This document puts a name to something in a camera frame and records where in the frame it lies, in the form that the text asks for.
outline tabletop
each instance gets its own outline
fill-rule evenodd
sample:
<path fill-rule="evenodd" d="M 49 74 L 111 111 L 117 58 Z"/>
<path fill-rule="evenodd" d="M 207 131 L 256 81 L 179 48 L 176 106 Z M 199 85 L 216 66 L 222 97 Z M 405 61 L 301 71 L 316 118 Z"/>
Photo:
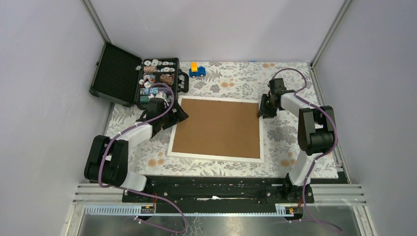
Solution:
<path fill-rule="evenodd" d="M 179 66 L 188 73 L 190 62 L 180 62 Z M 179 93 L 179 95 L 260 101 L 262 94 L 268 92 L 267 84 L 274 73 L 279 69 L 290 67 L 301 71 L 308 79 L 307 88 L 299 94 L 317 104 L 307 63 L 199 62 L 198 66 L 204 66 L 207 75 L 190 78 L 188 93 Z M 283 71 L 278 77 L 284 79 L 287 89 L 297 90 L 304 83 L 301 76 L 293 71 Z M 142 111 L 136 106 L 127 108 L 116 104 L 106 135 L 113 136 L 131 126 L 141 113 Z M 279 111 L 275 118 L 264 119 L 263 122 L 265 155 L 263 164 L 168 157 L 167 149 L 172 131 L 172 128 L 169 128 L 161 130 L 155 137 L 133 148 L 128 159 L 129 170 L 143 175 L 285 177 L 296 163 L 299 153 L 298 119 L 288 111 Z M 338 177 L 332 154 L 317 162 L 312 177 Z"/>

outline brown board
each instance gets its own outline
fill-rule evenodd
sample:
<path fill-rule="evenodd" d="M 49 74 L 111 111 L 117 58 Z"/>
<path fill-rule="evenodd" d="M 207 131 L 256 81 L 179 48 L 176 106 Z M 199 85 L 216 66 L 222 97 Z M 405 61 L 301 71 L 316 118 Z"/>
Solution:
<path fill-rule="evenodd" d="M 169 152 L 263 162 L 262 121 L 257 117 L 256 100 L 182 96 L 180 105 L 189 118 L 177 124 Z"/>

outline table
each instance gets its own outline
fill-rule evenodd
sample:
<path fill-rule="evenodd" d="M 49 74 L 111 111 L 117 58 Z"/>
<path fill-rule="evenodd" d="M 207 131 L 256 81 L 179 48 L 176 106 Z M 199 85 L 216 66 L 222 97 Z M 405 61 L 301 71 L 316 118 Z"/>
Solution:
<path fill-rule="evenodd" d="M 190 62 L 180 62 L 180 68 L 188 73 Z M 307 88 L 299 94 L 317 104 L 317 96 L 311 82 L 308 65 L 304 62 L 199 62 L 206 68 L 205 77 L 190 78 L 186 95 L 205 97 L 230 97 L 257 99 L 268 92 L 268 81 L 282 68 L 295 68 L 308 79 Z M 297 90 L 303 86 L 299 74 L 283 71 L 287 89 Z M 142 111 L 135 107 L 116 104 L 106 130 L 107 136 L 131 126 Z M 278 112 L 277 117 L 264 119 L 263 164 L 237 163 L 226 161 L 206 161 L 189 158 L 168 157 L 167 149 L 172 128 L 160 131 L 152 139 L 142 142 L 129 154 L 130 171 L 143 175 L 170 176 L 223 176 L 223 177 L 285 177 L 297 161 L 298 119 L 288 111 Z M 337 170 L 331 154 L 321 158 L 312 173 L 314 178 L 337 178 Z"/>

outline blue toy truck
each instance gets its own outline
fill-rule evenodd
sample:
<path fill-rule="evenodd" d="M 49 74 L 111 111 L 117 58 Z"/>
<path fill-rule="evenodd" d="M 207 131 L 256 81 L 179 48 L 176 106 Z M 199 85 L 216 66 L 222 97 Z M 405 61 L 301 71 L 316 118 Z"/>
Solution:
<path fill-rule="evenodd" d="M 206 69 L 203 66 L 197 68 L 197 63 L 192 62 L 190 68 L 190 77 L 196 78 L 197 76 L 203 77 L 206 76 Z"/>

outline white wall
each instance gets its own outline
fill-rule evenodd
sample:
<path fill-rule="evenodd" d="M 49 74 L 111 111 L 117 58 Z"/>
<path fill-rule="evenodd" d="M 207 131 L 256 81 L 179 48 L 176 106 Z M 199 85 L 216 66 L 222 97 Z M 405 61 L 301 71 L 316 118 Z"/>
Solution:
<path fill-rule="evenodd" d="M 311 61 L 343 0 L 92 0 L 113 44 L 145 58 Z"/>
<path fill-rule="evenodd" d="M 317 66 L 378 235 L 415 235 L 417 1 L 353 1 Z"/>
<path fill-rule="evenodd" d="M 108 108 L 103 41 L 79 0 L 2 0 L 0 32 L 0 235 L 57 236 Z"/>

